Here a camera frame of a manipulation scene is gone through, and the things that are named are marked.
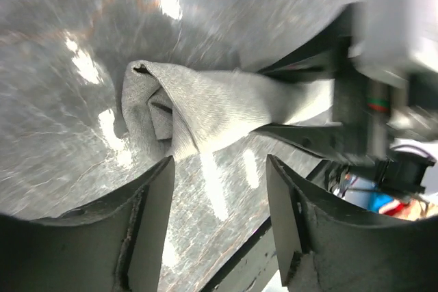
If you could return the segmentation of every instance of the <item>gray marble tabletop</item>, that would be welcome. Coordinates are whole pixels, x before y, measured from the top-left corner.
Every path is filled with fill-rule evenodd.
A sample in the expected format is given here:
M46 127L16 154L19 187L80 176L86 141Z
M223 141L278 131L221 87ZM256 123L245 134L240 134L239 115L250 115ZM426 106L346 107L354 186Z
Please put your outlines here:
M0 212L56 217L147 170L116 101L133 60L258 70L353 0L0 0ZM160 291L195 291L268 216L264 159L315 160L250 135L177 164Z

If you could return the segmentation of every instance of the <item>gray cloth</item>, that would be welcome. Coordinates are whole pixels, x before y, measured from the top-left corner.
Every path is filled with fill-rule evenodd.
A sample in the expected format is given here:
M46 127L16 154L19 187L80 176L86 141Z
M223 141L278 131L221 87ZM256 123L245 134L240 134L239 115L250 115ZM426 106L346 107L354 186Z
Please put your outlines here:
M292 85L240 70L195 71L132 62L123 82L129 137L150 159L220 150L271 122L307 120L331 106L331 82Z

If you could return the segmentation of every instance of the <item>folded cloth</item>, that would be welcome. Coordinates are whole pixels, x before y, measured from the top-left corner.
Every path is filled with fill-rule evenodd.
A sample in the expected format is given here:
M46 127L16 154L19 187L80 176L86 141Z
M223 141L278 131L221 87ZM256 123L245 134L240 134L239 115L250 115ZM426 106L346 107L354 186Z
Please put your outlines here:
M289 84L255 73L195 71L132 62L122 112L131 143L148 158L220 150L269 123L308 120L331 106L331 82Z

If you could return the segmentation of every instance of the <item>cloth fold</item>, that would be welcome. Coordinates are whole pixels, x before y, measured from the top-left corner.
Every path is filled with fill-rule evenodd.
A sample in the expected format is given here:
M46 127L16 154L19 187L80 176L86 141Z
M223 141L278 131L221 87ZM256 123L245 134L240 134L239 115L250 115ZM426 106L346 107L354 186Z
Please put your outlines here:
M122 91L131 142L148 158L220 150L269 123L296 124L331 106L331 81L289 84L263 75L132 62Z

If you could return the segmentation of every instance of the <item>towel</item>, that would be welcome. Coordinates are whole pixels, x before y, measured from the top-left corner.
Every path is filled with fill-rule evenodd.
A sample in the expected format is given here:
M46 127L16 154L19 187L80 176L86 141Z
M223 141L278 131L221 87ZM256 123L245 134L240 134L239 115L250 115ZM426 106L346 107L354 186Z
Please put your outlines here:
M122 113L129 139L148 159L214 152L269 123L296 124L331 106L331 81L290 84L241 70L128 65Z

